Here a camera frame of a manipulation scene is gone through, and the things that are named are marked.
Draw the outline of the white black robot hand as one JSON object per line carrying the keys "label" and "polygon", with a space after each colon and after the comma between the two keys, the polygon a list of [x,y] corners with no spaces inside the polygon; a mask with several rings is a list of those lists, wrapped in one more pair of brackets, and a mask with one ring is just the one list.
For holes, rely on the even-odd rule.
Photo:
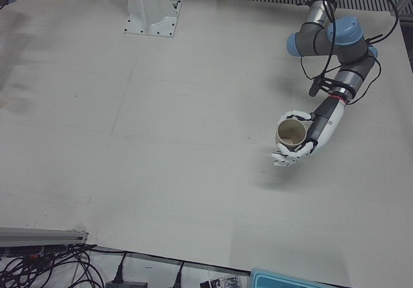
{"label": "white black robot hand", "polygon": [[287,119],[301,122],[311,121],[306,138],[294,150],[289,150],[281,142],[276,143],[276,150],[271,154],[274,166],[288,167],[315,154],[332,137],[339,124],[346,103],[339,96],[329,96],[318,106],[315,111],[308,113],[299,110],[290,110],[281,115],[277,125]]}

